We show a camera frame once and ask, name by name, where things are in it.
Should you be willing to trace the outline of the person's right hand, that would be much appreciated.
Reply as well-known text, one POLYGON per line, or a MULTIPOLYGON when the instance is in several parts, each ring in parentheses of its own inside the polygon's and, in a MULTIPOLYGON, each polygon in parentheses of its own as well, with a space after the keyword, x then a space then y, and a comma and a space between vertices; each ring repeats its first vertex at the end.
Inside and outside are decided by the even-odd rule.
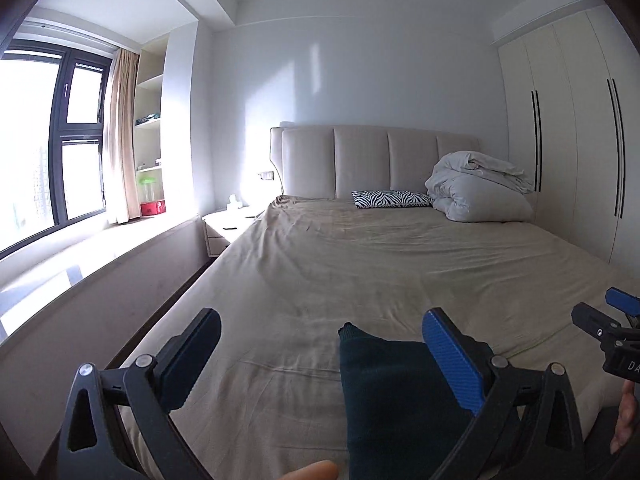
POLYGON ((614 436, 610 443, 610 452, 615 454, 620 451, 634 435, 636 428, 636 417, 638 415, 639 404, 634 394, 636 384, 625 380, 622 388, 622 398, 618 406, 618 416, 614 429, 614 436))

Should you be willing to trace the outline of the person's left hand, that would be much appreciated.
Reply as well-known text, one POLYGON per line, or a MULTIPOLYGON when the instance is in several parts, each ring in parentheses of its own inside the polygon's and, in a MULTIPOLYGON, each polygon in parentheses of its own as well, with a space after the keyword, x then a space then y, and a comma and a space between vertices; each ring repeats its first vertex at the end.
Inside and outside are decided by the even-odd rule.
POLYGON ((337 480, 340 468, 330 460, 319 460, 284 474, 279 480, 337 480))

